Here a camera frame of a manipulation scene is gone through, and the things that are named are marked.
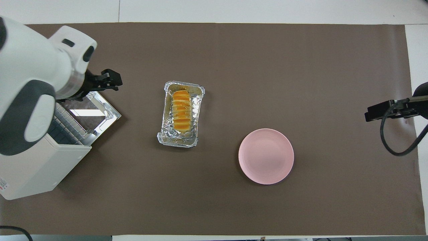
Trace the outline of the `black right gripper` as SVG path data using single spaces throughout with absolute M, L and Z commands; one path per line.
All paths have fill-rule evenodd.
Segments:
M 428 96 L 428 83 L 425 82 L 419 85 L 416 90 L 413 92 L 413 97 L 423 97 Z M 367 108 L 365 113 L 365 121 L 372 122 L 378 119 L 382 119 L 385 112 L 397 101 L 396 100 L 387 100 L 379 104 L 370 106 Z M 422 116 L 425 119 L 428 119 L 428 104 L 427 100 L 423 102 L 410 102 L 409 99 L 402 99 L 398 101 L 398 114 L 401 117 L 413 117 L 413 116 Z

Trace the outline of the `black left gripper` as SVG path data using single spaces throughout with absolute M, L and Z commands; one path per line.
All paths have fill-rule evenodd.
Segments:
M 73 75 L 69 82 L 61 90 L 57 92 L 57 101 L 82 101 L 83 98 L 91 91 L 99 86 L 97 81 L 98 75 L 94 75 L 90 70 L 86 70 L 84 74 Z M 100 75 L 100 88 L 119 90 L 122 86 L 121 75 L 111 69 L 105 69 Z

